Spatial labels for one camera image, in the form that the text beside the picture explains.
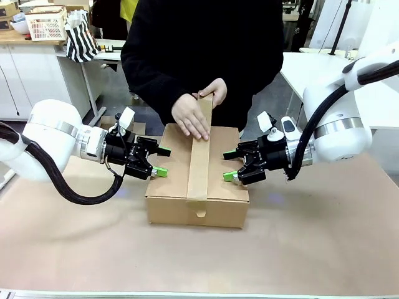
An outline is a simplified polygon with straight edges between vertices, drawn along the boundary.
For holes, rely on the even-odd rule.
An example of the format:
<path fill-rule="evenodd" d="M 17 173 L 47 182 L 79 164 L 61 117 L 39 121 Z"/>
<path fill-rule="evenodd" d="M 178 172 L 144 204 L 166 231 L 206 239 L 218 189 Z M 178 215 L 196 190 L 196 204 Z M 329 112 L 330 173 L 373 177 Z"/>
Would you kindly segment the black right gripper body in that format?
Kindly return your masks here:
<path fill-rule="evenodd" d="M 289 167 L 289 158 L 287 157 L 287 141 L 283 136 L 280 140 L 269 141 L 269 135 L 261 137 L 261 156 L 266 163 L 266 169 L 270 171 L 285 169 Z"/>

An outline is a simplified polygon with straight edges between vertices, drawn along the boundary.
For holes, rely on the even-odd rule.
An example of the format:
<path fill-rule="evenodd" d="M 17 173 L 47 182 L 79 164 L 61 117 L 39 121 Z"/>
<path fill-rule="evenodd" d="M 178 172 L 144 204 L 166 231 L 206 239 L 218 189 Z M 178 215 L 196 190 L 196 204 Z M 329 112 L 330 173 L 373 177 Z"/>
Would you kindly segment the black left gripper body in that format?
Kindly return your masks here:
<path fill-rule="evenodd" d="M 105 165 L 113 174 L 117 173 L 111 168 L 110 164 L 124 166 L 124 174 L 139 175 L 139 171 L 132 164 L 130 151 L 135 141 L 135 134 L 127 131 L 124 136 L 107 133 L 105 136 Z"/>

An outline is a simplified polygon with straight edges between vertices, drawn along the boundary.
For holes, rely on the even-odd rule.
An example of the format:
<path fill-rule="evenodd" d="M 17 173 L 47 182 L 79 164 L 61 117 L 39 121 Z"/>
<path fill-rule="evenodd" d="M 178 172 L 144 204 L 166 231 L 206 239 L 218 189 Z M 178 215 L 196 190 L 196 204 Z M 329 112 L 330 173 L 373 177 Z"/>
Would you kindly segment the brown cardboard box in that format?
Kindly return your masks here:
<path fill-rule="evenodd" d="M 249 207 L 248 190 L 226 182 L 223 174 L 239 169 L 239 159 L 224 160 L 223 153 L 239 142 L 236 128 L 214 126 L 209 151 L 208 197 L 205 217 L 197 217 L 187 203 L 193 139 L 186 137 L 176 124 L 165 127 L 161 146 L 171 150 L 169 157 L 158 156 L 156 165 L 168 170 L 165 178 L 153 178 L 145 193 L 148 220 L 154 224 L 204 225 L 242 228 Z"/>

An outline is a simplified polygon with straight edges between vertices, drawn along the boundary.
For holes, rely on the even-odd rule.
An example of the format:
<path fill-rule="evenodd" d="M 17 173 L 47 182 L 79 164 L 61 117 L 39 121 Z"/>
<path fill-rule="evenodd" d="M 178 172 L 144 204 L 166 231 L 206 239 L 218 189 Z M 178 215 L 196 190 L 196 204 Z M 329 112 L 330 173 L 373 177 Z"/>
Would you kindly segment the brown packing tape strip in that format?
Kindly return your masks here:
<path fill-rule="evenodd" d="M 193 139 L 188 176 L 187 203 L 197 217 L 205 217 L 208 195 L 210 137 Z"/>

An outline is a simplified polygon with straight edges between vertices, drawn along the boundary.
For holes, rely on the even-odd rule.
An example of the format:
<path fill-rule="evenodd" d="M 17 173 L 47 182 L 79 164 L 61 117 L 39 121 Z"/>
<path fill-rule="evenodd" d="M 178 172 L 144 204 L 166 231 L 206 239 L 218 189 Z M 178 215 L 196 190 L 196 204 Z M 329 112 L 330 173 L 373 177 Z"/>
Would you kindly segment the small cardboard box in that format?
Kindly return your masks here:
<path fill-rule="evenodd" d="M 14 1 L 0 1 L 0 19 L 10 18 L 20 13 L 20 9 L 17 2 Z"/>

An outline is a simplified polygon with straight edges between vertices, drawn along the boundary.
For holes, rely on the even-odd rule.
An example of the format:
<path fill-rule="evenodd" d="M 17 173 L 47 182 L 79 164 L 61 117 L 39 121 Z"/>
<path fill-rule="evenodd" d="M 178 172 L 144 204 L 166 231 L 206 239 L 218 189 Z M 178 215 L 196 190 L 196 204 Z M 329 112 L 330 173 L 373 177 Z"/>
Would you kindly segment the person's right hand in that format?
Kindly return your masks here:
<path fill-rule="evenodd" d="M 201 111 L 198 101 L 189 94 L 183 94 L 173 104 L 171 115 L 185 136 L 195 139 L 209 139 L 210 127 Z"/>

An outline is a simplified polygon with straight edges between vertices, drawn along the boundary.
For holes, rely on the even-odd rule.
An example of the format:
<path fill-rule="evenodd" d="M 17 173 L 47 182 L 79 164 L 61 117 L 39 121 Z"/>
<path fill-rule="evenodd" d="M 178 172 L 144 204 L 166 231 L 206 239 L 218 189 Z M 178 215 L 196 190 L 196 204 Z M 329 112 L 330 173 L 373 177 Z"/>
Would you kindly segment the person's left hand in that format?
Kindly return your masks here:
<path fill-rule="evenodd" d="M 207 87 L 199 91 L 199 96 L 206 97 L 213 94 L 213 108 L 222 104 L 226 98 L 228 89 L 225 81 L 222 78 L 213 80 Z"/>

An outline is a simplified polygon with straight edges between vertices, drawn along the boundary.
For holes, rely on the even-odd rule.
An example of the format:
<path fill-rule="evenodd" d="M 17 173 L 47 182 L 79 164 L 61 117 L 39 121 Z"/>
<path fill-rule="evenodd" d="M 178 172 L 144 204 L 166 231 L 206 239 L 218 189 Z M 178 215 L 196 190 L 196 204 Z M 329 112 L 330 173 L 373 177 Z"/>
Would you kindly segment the large white work table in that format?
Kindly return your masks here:
<path fill-rule="evenodd" d="M 342 70 L 349 61 L 318 53 L 284 53 L 281 74 L 299 98 L 304 89 L 325 74 Z M 399 130 L 399 76 L 355 91 L 357 107 L 371 129 Z"/>

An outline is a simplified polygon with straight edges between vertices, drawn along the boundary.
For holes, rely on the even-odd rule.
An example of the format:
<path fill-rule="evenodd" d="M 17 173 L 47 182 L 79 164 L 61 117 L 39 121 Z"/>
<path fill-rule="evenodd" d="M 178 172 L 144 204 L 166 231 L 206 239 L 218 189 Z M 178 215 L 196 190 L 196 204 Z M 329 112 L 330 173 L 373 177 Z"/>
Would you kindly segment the white folding table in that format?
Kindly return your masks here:
<path fill-rule="evenodd" d="M 114 45 L 122 47 L 124 45 L 123 40 L 112 40 L 112 39 L 96 39 L 97 45 Z M 113 53 L 105 53 L 99 51 L 98 55 L 94 57 L 90 62 L 84 62 L 80 64 L 82 69 L 82 74 L 84 76 L 87 93 L 89 96 L 89 103 L 93 111 L 93 118 L 91 119 L 89 125 L 94 126 L 106 112 L 107 107 L 102 106 L 97 107 L 96 101 L 100 94 L 102 93 L 102 77 L 100 73 L 101 65 L 106 64 L 121 64 L 120 60 L 121 51 L 116 51 Z"/>

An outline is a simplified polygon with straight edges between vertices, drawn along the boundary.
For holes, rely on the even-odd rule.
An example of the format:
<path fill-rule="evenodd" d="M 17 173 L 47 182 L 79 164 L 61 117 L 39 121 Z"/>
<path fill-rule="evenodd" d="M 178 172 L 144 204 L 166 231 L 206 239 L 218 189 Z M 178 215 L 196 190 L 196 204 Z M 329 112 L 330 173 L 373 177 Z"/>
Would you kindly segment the person in black sweater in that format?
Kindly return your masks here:
<path fill-rule="evenodd" d="M 252 98 L 283 65 L 281 0 L 139 0 L 121 53 L 130 89 L 163 124 L 192 95 L 209 127 L 243 131 Z M 199 91 L 222 78 L 228 92 L 213 108 Z"/>

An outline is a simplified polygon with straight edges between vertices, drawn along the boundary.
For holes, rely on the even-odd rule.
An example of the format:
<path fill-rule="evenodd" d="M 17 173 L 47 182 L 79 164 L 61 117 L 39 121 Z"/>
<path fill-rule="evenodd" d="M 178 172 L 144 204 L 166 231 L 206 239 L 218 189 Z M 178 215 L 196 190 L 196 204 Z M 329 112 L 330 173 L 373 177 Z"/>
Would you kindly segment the black white striped bag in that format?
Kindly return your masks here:
<path fill-rule="evenodd" d="M 97 41 L 89 28 L 88 12 L 74 10 L 68 13 L 65 31 L 67 34 L 66 56 L 74 62 L 90 62 L 99 53 Z"/>

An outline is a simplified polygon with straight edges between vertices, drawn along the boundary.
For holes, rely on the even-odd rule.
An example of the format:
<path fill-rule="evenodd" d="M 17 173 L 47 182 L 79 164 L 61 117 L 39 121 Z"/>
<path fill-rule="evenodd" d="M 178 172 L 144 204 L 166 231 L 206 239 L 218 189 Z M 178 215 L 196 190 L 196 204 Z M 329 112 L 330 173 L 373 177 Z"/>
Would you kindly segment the wooden top white cabinet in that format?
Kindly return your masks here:
<path fill-rule="evenodd" d="M 0 120 L 24 121 L 45 99 L 74 105 L 81 116 L 101 91 L 99 65 L 65 56 L 62 41 L 31 41 L 15 30 L 0 31 Z"/>

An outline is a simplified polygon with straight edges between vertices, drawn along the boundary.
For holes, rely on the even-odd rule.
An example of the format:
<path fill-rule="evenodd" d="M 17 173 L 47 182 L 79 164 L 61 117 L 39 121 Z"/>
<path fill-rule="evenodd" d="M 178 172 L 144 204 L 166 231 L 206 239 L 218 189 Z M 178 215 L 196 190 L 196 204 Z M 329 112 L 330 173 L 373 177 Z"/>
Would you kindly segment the person in yellow shirt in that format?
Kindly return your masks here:
<path fill-rule="evenodd" d="M 131 23 L 139 0 L 121 0 L 120 17 Z"/>

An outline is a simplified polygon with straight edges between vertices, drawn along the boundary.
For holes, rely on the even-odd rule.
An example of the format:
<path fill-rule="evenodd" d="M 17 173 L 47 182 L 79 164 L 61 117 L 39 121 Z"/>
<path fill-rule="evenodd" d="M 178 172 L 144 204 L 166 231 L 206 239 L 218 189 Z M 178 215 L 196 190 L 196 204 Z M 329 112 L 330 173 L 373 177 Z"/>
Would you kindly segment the white plastic basket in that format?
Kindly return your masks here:
<path fill-rule="evenodd" d="M 33 41 L 67 40 L 65 6 L 36 6 L 25 17 Z"/>

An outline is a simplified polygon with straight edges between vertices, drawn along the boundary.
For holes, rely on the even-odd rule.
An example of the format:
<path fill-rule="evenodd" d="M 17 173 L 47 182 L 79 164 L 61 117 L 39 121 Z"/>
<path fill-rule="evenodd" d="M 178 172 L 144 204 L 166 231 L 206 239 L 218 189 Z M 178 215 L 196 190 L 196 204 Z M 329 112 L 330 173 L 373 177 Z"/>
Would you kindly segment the black stand pole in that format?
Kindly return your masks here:
<path fill-rule="evenodd" d="M 346 5 L 345 5 L 345 11 L 344 11 L 344 14 L 342 16 L 342 20 L 340 22 L 340 25 L 339 25 L 339 28 L 338 28 L 337 35 L 335 37 L 333 46 L 331 48 L 331 51 L 329 52 L 329 55 L 331 55 L 331 56 L 335 55 L 335 51 L 337 49 L 340 37 L 342 35 L 342 31 L 344 29 L 344 25 L 345 25 L 345 22 L 347 20 L 347 17 L 348 17 L 348 14 L 349 14 L 349 10 L 350 10 L 351 6 L 352 6 L 352 0 L 348 0 Z"/>

